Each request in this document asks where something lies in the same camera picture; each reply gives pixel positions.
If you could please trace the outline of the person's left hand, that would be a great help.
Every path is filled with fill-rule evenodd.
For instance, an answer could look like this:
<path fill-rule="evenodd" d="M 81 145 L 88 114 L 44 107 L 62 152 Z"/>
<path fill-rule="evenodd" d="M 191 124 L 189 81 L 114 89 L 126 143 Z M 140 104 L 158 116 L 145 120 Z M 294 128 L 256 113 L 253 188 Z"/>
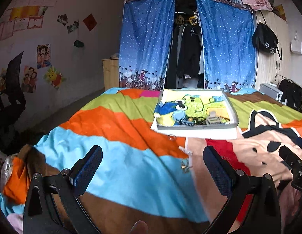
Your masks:
<path fill-rule="evenodd" d="M 129 234 L 147 234 L 148 225 L 141 220 L 138 220 L 131 228 Z"/>

